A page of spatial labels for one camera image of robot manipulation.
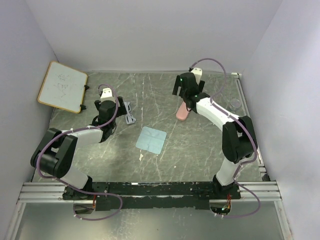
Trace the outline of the pink glasses case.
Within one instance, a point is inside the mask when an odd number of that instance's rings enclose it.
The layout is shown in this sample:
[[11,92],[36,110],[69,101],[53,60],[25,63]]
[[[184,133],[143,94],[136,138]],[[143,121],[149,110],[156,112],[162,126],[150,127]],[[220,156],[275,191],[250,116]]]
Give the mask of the pink glasses case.
[[185,121],[190,113],[190,109],[187,107],[186,103],[183,101],[176,112],[176,118],[179,121]]

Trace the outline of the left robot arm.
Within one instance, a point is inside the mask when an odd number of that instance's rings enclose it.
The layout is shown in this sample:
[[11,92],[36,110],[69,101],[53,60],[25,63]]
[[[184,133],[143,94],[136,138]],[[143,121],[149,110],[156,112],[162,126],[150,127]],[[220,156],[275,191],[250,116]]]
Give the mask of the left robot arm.
[[41,172],[63,181],[75,188],[81,199],[89,199],[94,192],[93,180],[72,165],[77,148],[105,142],[115,131],[116,118],[127,113],[124,100],[94,102],[98,115],[87,127],[75,130],[50,128],[43,136],[30,159],[30,165]]

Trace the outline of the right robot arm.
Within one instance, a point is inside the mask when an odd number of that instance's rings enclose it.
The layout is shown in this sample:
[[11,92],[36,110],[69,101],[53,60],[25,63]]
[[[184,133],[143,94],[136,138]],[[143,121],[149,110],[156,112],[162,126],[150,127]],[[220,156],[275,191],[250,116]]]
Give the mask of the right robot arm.
[[242,164],[250,163],[252,155],[257,156],[258,144],[251,118],[238,116],[217,104],[212,97],[203,92],[205,82],[201,71],[182,73],[176,77],[172,94],[183,99],[177,112],[193,111],[211,121],[222,132],[222,152],[224,159],[219,171],[213,177],[212,193],[218,199],[229,194]]

